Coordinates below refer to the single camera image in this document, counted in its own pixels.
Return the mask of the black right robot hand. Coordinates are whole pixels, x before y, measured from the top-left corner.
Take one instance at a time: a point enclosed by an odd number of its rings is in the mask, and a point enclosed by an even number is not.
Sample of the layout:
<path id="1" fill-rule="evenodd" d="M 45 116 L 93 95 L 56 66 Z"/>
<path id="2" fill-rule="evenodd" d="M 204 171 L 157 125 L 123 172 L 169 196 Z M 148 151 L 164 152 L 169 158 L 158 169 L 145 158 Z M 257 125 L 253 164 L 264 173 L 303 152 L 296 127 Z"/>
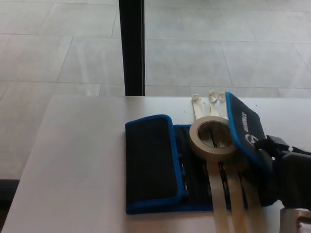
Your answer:
<path id="1" fill-rule="evenodd" d="M 311 153 L 270 135 L 254 146 L 272 159 L 276 194 L 284 207 L 310 210 Z"/>

